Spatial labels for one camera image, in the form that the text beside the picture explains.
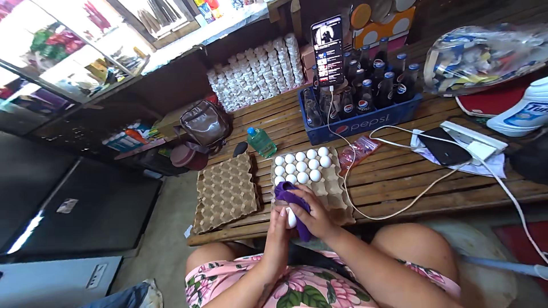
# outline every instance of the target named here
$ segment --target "black refrigerator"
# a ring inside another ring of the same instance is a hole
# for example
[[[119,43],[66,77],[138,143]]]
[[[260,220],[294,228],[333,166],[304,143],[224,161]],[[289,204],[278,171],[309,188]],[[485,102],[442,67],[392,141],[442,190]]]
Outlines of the black refrigerator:
[[[0,255],[135,248],[161,184],[0,132]]]

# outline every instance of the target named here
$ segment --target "hand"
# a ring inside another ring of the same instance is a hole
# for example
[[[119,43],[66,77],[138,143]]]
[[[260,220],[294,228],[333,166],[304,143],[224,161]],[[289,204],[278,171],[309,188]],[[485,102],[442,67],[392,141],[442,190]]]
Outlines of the hand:
[[[277,280],[287,268],[289,230],[287,212],[283,206],[270,210],[270,226],[266,235],[265,253],[259,262],[271,280]]]
[[[326,208],[314,192],[305,185],[297,185],[297,187],[299,190],[288,191],[303,198],[310,205],[310,214],[297,204],[290,203],[289,206],[295,216],[305,224],[310,233],[324,242],[327,237],[338,234],[340,227],[331,221]]]

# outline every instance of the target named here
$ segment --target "brown bag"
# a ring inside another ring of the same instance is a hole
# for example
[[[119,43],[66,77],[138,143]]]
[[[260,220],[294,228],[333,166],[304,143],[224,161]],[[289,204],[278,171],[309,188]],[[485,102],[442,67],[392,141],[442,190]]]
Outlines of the brown bag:
[[[219,152],[231,133],[228,115],[206,100],[189,104],[180,122],[190,137],[213,153]]]

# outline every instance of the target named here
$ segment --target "white plastic bottle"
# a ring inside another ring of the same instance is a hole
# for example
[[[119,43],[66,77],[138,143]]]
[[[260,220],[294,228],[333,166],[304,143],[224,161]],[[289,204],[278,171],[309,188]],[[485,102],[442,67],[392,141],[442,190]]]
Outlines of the white plastic bottle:
[[[521,137],[546,122],[548,122],[548,77],[531,83],[523,98],[514,107],[489,119],[487,126],[510,137]]]

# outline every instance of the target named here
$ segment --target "concrete floor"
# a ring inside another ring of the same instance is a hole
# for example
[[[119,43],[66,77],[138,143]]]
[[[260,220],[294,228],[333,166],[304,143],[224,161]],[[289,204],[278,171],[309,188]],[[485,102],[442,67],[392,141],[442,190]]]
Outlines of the concrete floor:
[[[138,255],[124,258],[111,294],[154,278],[164,307],[188,307],[185,263],[194,248],[186,245],[184,233],[194,220],[197,176],[197,172],[188,172],[165,180]]]

